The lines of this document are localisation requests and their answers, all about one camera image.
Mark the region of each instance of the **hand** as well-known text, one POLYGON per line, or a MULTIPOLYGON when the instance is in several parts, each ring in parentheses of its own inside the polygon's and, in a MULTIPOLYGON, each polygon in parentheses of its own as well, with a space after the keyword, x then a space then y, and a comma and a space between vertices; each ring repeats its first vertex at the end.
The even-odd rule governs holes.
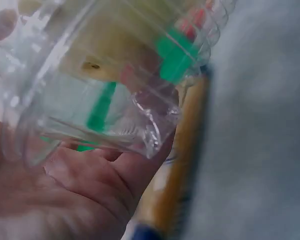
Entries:
MULTIPOLYGON (((6 13, 0 40, 14 27, 2 24, 10 23, 6 13)), ((59 147, 35 171, 5 162, 0 151, 0 239, 119 240, 172 140, 153 159, 59 147)))

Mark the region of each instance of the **clear plastic container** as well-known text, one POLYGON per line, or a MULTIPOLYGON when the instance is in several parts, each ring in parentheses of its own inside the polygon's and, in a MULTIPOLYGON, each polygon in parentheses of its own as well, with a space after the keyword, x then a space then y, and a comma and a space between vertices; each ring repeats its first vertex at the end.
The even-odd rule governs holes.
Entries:
POLYGON ((202 0, 2 0, 5 156, 40 164, 65 141, 154 156, 181 117, 176 87, 219 39, 202 0))

